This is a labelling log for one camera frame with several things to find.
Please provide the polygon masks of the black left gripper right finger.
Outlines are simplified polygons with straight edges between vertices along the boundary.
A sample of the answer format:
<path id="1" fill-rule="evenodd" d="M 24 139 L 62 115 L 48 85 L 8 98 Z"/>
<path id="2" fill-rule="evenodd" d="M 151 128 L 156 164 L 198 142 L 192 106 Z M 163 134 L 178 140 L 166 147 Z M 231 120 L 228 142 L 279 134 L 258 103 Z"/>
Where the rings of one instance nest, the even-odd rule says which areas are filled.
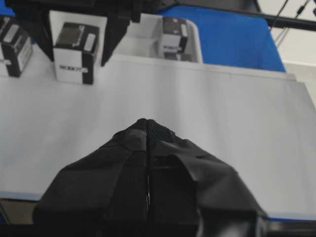
<path id="1" fill-rule="evenodd" d="M 151 218 L 164 237 L 264 237 L 268 217 L 238 172 L 147 122 Z"/>

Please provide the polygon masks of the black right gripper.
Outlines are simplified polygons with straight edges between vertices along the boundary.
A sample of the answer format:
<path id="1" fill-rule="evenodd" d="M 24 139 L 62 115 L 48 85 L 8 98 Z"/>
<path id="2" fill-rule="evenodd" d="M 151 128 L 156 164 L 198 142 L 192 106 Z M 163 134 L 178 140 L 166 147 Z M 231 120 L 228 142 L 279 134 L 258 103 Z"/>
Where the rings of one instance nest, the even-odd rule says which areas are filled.
<path id="1" fill-rule="evenodd" d="M 22 28 L 38 44 L 44 54 L 54 61 L 49 22 L 50 11 L 62 11 L 107 17 L 101 66 L 111 58 L 127 28 L 140 22 L 142 13 L 156 13 L 175 6 L 176 0 L 6 0 Z"/>

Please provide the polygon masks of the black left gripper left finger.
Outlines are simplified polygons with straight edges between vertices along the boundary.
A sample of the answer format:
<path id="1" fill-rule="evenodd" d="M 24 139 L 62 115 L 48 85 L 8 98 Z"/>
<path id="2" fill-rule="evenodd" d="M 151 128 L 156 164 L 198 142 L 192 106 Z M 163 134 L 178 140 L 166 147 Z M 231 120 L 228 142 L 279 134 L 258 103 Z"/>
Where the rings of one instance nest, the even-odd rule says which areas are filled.
<path id="1" fill-rule="evenodd" d="M 140 231 L 148 219 L 147 120 L 137 120 L 86 157 L 62 168 L 33 212 L 49 233 L 102 228 Z"/>

